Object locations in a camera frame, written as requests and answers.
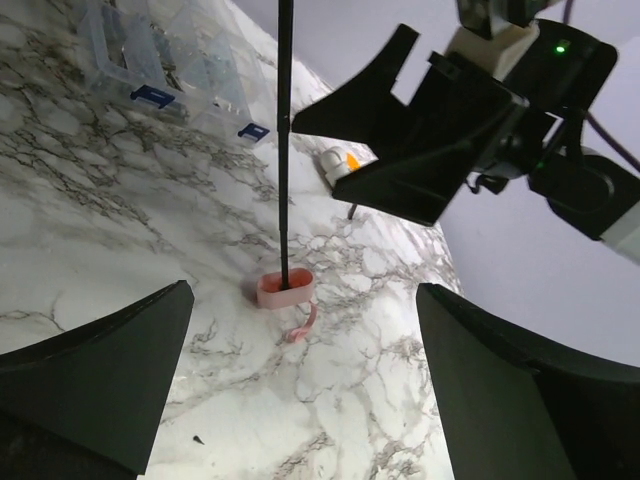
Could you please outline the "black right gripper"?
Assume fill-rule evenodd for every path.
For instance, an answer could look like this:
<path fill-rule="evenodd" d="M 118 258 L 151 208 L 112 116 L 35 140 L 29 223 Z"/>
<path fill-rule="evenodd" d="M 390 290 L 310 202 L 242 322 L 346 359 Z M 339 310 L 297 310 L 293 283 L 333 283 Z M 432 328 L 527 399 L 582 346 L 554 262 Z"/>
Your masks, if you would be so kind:
<path fill-rule="evenodd" d="M 456 53 L 434 53 L 411 106 L 418 126 L 398 147 L 337 181 L 332 197 L 433 225 L 470 174 L 472 191 L 524 177 L 536 193 L 613 193 L 617 167 L 585 150 L 586 113 L 617 51 L 540 20 L 538 38 L 502 81 Z"/>

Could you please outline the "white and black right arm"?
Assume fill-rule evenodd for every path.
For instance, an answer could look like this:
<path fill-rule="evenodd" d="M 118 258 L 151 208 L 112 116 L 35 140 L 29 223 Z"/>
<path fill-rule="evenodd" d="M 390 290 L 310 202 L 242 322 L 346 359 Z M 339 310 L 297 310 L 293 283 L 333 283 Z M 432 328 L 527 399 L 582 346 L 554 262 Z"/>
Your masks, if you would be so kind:
<path fill-rule="evenodd" d="M 612 45 L 550 20 L 492 39 L 462 27 L 403 103 L 392 88 L 416 38 L 400 25 L 361 72 L 294 117 L 295 133 L 374 153 L 336 181 L 335 199 L 431 227 L 460 189 L 497 194 L 522 177 L 581 234 L 638 258 L 639 180 L 582 144 Z"/>

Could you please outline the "pink folding umbrella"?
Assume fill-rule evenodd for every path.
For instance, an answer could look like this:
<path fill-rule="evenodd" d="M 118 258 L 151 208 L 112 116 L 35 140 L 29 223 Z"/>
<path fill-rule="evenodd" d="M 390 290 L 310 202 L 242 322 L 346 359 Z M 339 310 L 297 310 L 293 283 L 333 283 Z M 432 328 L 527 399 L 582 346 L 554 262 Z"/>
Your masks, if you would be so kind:
<path fill-rule="evenodd" d="M 277 26 L 277 100 L 276 124 L 278 140 L 278 228 L 280 271 L 262 276 L 257 283 L 258 305 L 277 310 L 307 303 L 308 319 L 301 326 L 289 330 L 285 340 L 301 342 L 309 334 L 318 314 L 312 301 L 314 274 L 305 268 L 289 265 L 289 137 L 291 133 L 291 87 L 293 62 L 294 3 L 278 3 Z"/>

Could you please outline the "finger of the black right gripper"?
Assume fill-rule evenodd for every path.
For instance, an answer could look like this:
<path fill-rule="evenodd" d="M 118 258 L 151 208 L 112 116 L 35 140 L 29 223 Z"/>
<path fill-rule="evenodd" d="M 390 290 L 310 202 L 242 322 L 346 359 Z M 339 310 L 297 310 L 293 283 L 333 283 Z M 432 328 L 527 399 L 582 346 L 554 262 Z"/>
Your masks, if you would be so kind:
<path fill-rule="evenodd" d="M 440 146 L 440 72 L 424 75 L 411 101 L 392 88 L 419 37 L 399 25 L 387 43 L 356 76 L 298 112 L 292 130 L 352 141 L 372 150 L 428 150 Z"/>

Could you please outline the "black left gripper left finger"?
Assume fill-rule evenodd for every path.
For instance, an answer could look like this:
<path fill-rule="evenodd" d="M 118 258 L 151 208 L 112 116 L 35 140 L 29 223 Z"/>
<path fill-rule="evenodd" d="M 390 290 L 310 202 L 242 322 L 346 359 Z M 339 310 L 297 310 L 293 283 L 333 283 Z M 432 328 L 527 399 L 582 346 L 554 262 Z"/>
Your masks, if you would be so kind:
<path fill-rule="evenodd" d="M 181 280 L 2 354 L 2 474 L 145 474 L 193 305 Z"/>

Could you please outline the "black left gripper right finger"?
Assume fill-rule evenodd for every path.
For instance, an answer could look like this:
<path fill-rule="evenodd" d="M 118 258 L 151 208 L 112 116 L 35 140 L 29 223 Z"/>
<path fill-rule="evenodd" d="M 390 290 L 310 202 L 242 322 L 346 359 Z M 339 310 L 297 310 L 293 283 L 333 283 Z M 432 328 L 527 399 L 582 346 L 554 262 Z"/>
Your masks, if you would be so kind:
<path fill-rule="evenodd" d="M 639 370 L 501 319 L 441 285 L 416 303 L 457 479 L 636 479 Z"/>

